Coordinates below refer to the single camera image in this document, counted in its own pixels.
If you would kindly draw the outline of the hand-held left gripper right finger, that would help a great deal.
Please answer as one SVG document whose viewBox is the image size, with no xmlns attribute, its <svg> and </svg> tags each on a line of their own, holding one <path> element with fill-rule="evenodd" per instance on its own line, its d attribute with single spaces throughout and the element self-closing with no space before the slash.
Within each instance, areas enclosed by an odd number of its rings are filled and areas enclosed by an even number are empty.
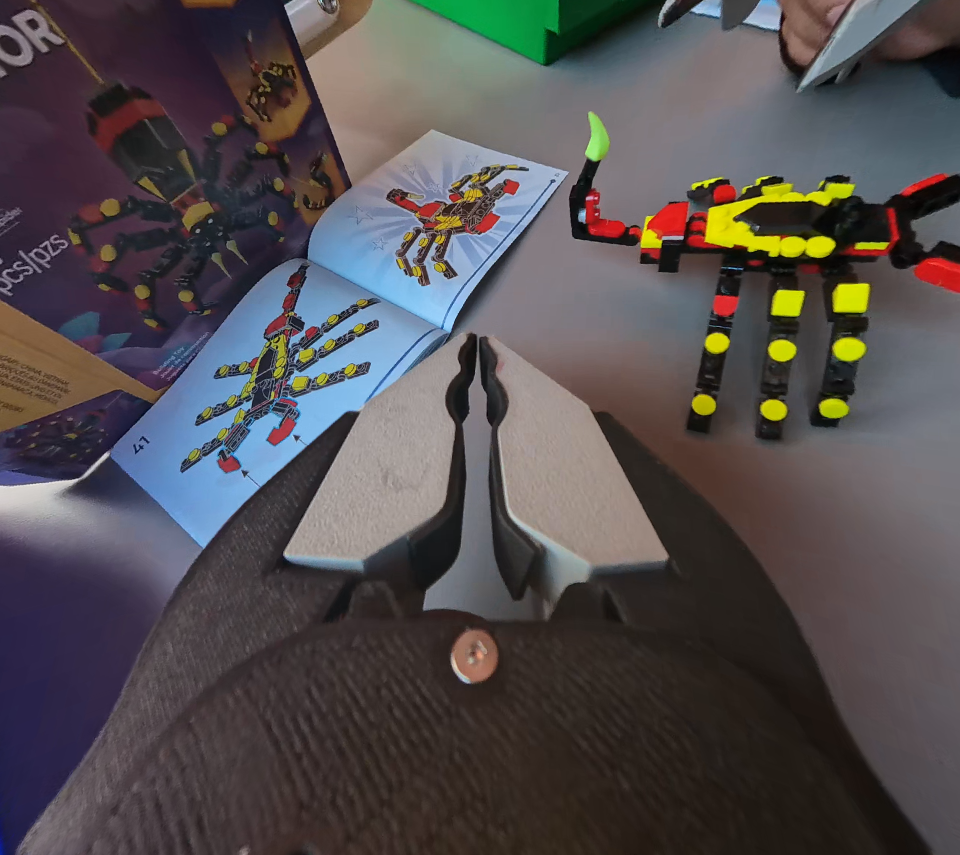
<svg viewBox="0 0 960 855">
<path fill-rule="evenodd" d="M 669 555 L 590 407 L 493 337 L 479 340 L 493 548 L 510 597 L 665 571 Z"/>
</svg>

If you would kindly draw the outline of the red yellow black lego scorpion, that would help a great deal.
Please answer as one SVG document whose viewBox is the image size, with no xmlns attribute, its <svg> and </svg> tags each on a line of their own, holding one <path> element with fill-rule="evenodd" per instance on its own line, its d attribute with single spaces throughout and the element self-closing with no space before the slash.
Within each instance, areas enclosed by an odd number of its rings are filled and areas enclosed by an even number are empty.
<svg viewBox="0 0 960 855">
<path fill-rule="evenodd" d="M 800 273 L 822 279 L 830 325 L 821 386 L 809 418 L 822 428 L 839 425 L 850 413 L 859 362 L 867 352 L 871 286 L 859 280 L 855 265 L 886 257 L 894 269 L 911 271 L 926 284 L 959 291 L 958 245 L 940 241 L 926 249 L 914 229 L 918 220 L 958 204 L 957 174 L 936 174 L 882 203 L 857 195 L 856 184 L 844 174 L 826 177 L 808 193 L 780 176 L 758 178 L 743 189 L 727 178 L 710 178 L 693 183 L 686 200 L 629 225 L 601 213 L 594 177 L 609 152 L 610 137 L 594 112 L 587 118 L 590 137 L 569 194 L 573 237 L 639 247 L 642 264 L 654 265 L 660 273 L 678 273 L 682 258 L 690 254 L 721 258 L 688 409 L 690 432 L 712 429 L 746 273 L 770 278 L 769 331 L 754 431 L 762 441 L 781 439 L 789 414 L 789 379 L 807 296 Z"/>
</svg>

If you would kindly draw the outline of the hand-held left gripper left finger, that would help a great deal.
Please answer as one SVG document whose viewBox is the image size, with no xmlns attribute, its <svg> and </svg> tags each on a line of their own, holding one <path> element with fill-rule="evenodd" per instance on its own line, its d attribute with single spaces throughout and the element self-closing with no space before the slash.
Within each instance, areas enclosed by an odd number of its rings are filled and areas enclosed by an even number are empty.
<svg viewBox="0 0 960 855">
<path fill-rule="evenodd" d="M 460 551 L 477 337 L 454 336 L 359 411 L 284 550 L 300 566 L 423 594 Z"/>
</svg>

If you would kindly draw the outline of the lego instruction booklet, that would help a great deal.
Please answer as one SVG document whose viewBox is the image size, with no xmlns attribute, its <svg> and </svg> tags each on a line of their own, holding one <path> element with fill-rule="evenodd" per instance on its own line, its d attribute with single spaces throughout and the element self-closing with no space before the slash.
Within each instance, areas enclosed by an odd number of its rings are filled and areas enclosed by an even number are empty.
<svg viewBox="0 0 960 855">
<path fill-rule="evenodd" d="M 438 131 L 334 201 L 111 459 L 200 546 L 450 336 L 568 173 Z"/>
</svg>

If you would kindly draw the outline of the purple lego set box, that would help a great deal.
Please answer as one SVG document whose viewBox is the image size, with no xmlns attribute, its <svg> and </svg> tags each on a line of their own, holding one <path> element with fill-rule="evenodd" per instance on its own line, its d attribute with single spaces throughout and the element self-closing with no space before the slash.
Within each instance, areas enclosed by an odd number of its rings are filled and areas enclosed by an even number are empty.
<svg viewBox="0 0 960 855">
<path fill-rule="evenodd" d="M 1 0 L 2 488 L 72 481 L 349 186 L 282 0 Z"/>
</svg>

